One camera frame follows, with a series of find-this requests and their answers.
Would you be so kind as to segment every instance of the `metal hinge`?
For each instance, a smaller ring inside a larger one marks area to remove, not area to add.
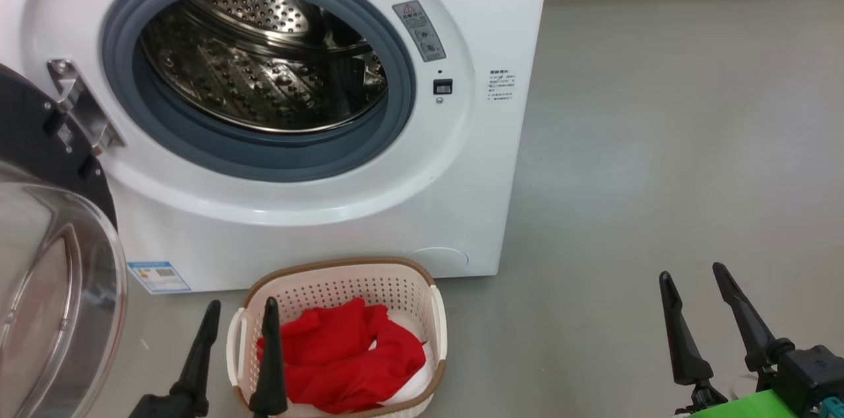
[[[95,156],[102,154],[106,148],[126,146],[126,142],[114,129],[114,124],[91,96],[71,61],[64,59],[48,61],[47,69],[55,89],[60,93],[57,101],[58,109],[76,121],[85,138],[91,143]]]

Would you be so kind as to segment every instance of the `white washing machine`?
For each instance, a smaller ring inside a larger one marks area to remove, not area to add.
[[[150,291],[355,255],[486,275],[542,4],[0,0],[0,63],[84,130]]]

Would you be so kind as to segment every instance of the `laundry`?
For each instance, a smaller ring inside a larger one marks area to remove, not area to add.
[[[431,381],[431,347],[362,298],[314,308],[281,327],[284,382],[293,403],[340,414],[412,400]],[[264,339],[257,340],[262,360]]]

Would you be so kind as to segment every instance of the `glossy floor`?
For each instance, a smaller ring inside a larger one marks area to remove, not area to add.
[[[548,0],[500,273],[442,280],[446,378],[426,416],[669,416],[657,275],[724,394],[746,373],[711,263],[774,334],[844,355],[844,0]],[[177,378],[211,298],[149,297],[94,418]],[[246,416],[224,372],[212,417]]]

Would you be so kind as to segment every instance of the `white basket handle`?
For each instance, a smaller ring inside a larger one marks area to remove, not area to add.
[[[438,361],[445,361],[448,355],[448,325],[446,324],[446,307],[442,302],[442,295],[437,286],[431,286],[431,306],[434,308],[434,327],[437,328],[437,348],[440,349]]]
[[[237,387],[243,380],[243,364],[247,356],[247,319],[244,318],[245,310],[241,307],[235,313],[229,324],[229,335],[226,340],[226,366],[229,371],[229,381],[232,387]],[[235,363],[235,335],[238,329],[241,331],[240,351]]]

